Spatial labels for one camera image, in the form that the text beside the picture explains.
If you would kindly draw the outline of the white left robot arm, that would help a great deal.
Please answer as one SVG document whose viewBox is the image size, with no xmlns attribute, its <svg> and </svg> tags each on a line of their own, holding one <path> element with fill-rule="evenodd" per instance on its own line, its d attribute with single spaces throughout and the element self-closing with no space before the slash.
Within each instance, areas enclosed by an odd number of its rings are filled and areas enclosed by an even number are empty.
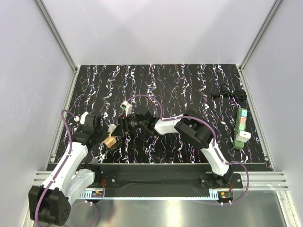
<svg viewBox="0 0 303 227">
<path fill-rule="evenodd" d="M 82 164 L 82 160 L 110 138 L 116 125 L 102 123 L 101 116 L 88 112 L 73 118 L 78 123 L 75 131 L 62 118 L 69 139 L 64 155 L 41 185 L 33 185 L 28 192 L 30 218 L 37 227 L 42 223 L 64 226 L 73 203 L 87 187 L 106 186 L 100 166 Z"/>
</svg>

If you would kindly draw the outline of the white charger on strip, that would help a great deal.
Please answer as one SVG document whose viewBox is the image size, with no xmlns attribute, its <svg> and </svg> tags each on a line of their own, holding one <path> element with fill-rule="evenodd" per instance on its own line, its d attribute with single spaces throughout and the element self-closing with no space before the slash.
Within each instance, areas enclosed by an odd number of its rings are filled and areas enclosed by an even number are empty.
<svg viewBox="0 0 303 227">
<path fill-rule="evenodd" d="M 236 140 L 246 143 L 251 138 L 251 133 L 246 131 L 239 131 L 236 136 Z"/>
</svg>

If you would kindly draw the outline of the aluminium frame rail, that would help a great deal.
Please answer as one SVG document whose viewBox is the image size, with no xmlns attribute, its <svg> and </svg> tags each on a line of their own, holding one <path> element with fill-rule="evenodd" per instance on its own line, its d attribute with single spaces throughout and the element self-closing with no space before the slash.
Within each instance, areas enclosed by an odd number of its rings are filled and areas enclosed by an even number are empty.
<svg viewBox="0 0 303 227">
<path fill-rule="evenodd" d="M 69 53 L 58 29 L 56 28 L 56 25 L 45 5 L 45 2 L 43 0 L 35 0 L 34 3 L 35 3 L 35 6 L 37 7 L 39 13 L 41 14 L 45 24 L 47 25 L 50 33 L 52 34 L 53 39 L 55 40 L 57 46 L 59 47 L 63 57 L 65 58 L 65 61 L 67 62 L 69 68 L 71 69 L 71 79 L 70 79 L 68 88 L 66 90 L 64 102 L 62 103 L 62 106 L 61 106 L 62 109 L 67 109 L 69 107 L 72 93 L 74 91 L 74 86 L 75 86 L 76 79 L 77 79 L 78 73 L 79 73 L 79 67 L 75 64 L 74 60 L 72 59 L 72 56 Z M 60 140 L 60 136 L 61 136 L 61 132 L 63 131 L 63 128 L 64 128 L 64 123 L 62 122 L 61 118 L 59 118 L 57 125 L 56 125 L 55 134 L 53 136 L 53 140 L 52 140 L 50 149 L 48 151 L 46 164 L 45 164 L 45 167 L 43 168 L 44 171 L 47 170 L 49 164 L 53 164 L 52 159 L 53 159 L 53 157 L 55 157 L 56 150 L 59 146 L 59 140 Z"/>
</svg>

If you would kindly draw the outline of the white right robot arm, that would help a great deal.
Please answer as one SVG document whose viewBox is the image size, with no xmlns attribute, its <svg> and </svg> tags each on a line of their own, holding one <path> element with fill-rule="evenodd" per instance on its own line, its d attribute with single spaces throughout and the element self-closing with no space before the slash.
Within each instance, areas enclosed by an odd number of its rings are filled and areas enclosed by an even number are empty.
<svg viewBox="0 0 303 227">
<path fill-rule="evenodd" d="M 119 117 L 117 126 L 111 131 L 113 137 L 123 137 L 137 129 L 151 135 L 179 134 L 184 143 L 200 150 L 211 166 L 212 180 L 219 187 L 232 182 L 233 170 L 227 164 L 216 142 L 216 132 L 210 123 L 194 110 L 170 117 L 153 116 L 149 111 Z"/>
</svg>

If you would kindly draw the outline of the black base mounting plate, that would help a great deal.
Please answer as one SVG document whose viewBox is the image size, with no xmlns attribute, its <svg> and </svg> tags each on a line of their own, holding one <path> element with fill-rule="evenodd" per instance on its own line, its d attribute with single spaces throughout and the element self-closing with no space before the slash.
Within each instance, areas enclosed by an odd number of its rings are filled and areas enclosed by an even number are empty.
<svg viewBox="0 0 303 227">
<path fill-rule="evenodd" d="M 64 193 L 97 188 L 105 180 L 109 188 L 134 185 L 204 184 L 205 188 L 228 188 L 212 180 L 210 164 L 57 164 L 43 181 L 44 186 Z"/>
</svg>

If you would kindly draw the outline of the metal front tray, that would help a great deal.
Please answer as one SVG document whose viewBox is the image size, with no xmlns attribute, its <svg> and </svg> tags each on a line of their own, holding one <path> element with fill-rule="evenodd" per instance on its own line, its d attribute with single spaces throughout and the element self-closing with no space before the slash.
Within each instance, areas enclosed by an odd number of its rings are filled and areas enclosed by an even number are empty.
<svg viewBox="0 0 303 227">
<path fill-rule="evenodd" d="M 201 201 L 77 201 L 67 227 L 292 227 L 273 191 L 250 191 L 233 205 Z"/>
</svg>

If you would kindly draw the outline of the white plug adapter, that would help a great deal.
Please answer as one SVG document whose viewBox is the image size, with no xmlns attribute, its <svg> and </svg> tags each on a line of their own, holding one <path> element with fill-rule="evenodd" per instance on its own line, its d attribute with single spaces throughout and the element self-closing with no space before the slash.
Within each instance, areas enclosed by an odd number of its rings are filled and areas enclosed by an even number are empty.
<svg viewBox="0 0 303 227">
<path fill-rule="evenodd" d="M 108 127 L 108 132 L 111 134 L 116 128 L 116 125 L 115 124 L 110 124 L 109 127 Z"/>
</svg>

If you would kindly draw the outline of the beige cube socket adapter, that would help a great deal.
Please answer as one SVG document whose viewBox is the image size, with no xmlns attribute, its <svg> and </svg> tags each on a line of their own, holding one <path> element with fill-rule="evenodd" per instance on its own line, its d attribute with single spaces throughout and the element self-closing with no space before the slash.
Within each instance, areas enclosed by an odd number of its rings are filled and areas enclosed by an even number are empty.
<svg viewBox="0 0 303 227">
<path fill-rule="evenodd" d="M 107 148 L 111 148 L 113 147 L 116 143 L 117 143 L 117 139 L 114 136 L 109 135 L 104 141 L 103 141 L 104 145 Z"/>
</svg>

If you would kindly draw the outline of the green power strip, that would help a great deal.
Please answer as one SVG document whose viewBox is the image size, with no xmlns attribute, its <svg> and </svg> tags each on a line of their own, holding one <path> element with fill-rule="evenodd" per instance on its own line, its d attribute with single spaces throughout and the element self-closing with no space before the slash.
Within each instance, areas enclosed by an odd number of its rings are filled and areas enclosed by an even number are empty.
<svg viewBox="0 0 303 227">
<path fill-rule="evenodd" d="M 240 108 L 237 112 L 236 116 L 236 126 L 235 126 L 235 132 L 234 132 L 234 140 L 233 140 L 233 147 L 235 149 L 241 150 L 244 147 L 244 143 L 242 141 L 238 141 L 236 139 L 236 136 L 241 131 L 245 132 L 246 129 L 246 120 L 247 120 L 247 114 L 248 111 L 245 108 Z"/>
</svg>

